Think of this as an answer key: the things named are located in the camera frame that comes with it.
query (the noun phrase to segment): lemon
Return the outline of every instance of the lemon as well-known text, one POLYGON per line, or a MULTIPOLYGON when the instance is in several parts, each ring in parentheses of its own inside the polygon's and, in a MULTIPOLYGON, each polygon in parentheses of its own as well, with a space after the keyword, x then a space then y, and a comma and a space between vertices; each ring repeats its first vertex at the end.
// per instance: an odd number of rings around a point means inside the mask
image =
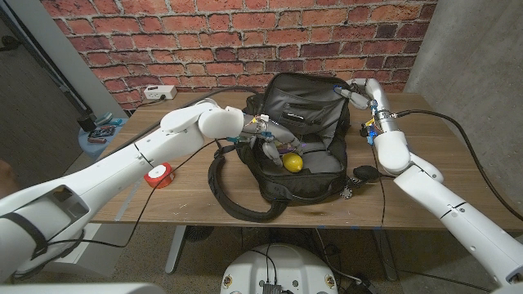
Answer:
POLYGON ((288 169, 289 172, 299 172, 303 167, 303 160, 300 155, 295 153, 287 153, 282 157, 284 162, 284 167, 288 169))

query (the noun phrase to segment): power strip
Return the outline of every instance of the power strip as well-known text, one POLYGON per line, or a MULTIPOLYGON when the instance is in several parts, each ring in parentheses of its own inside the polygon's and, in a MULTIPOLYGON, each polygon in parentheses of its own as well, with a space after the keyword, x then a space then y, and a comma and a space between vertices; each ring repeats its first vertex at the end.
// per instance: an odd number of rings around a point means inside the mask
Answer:
POLYGON ((145 97, 149 100, 158 100, 162 95, 165 95, 165 99, 174 99, 177 95, 177 88, 170 85, 150 85, 145 91, 145 97))

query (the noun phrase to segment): red tape roll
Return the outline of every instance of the red tape roll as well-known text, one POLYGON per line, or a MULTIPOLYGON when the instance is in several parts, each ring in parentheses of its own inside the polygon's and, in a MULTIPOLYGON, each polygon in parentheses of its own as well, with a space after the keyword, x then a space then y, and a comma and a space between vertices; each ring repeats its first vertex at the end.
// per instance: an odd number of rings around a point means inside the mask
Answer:
POLYGON ((158 185, 156 189, 162 189, 171 184, 172 179, 174 179, 174 172, 171 172, 171 165, 169 163, 162 163, 149 171, 149 173, 144 176, 144 179, 151 188, 158 185))

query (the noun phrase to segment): red brick wall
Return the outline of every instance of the red brick wall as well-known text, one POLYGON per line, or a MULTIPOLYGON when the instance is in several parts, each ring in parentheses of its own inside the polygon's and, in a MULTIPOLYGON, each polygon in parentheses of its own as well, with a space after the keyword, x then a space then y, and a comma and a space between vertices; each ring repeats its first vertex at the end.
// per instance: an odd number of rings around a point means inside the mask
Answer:
POLYGON ((149 84, 264 87, 282 71, 402 91, 434 1, 42 0, 125 109, 149 84))

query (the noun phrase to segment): black backpack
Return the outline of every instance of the black backpack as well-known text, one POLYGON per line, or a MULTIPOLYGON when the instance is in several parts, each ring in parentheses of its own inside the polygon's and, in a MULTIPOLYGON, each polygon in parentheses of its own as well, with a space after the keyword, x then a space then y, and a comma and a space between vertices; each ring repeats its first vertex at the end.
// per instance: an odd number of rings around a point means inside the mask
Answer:
POLYGON ((349 89, 340 78, 303 73, 279 73, 265 94, 247 98, 244 113, 267 114, 288 128, 302 143, 303 169, 292 173, 277 167, 259 148, 262 140, 221 147, 209 167, 208 183, 221 206, 243 221, 264 222, 279 216, 290 201, 319 203, 345 189, 347 156, 345 135, 350 126, 349 100, 333 89, 349 89), (224 153, 235 149, 260 185, 261 196, 271 202, 268 212, 255 212, 231 201, 220 185, 224 153))

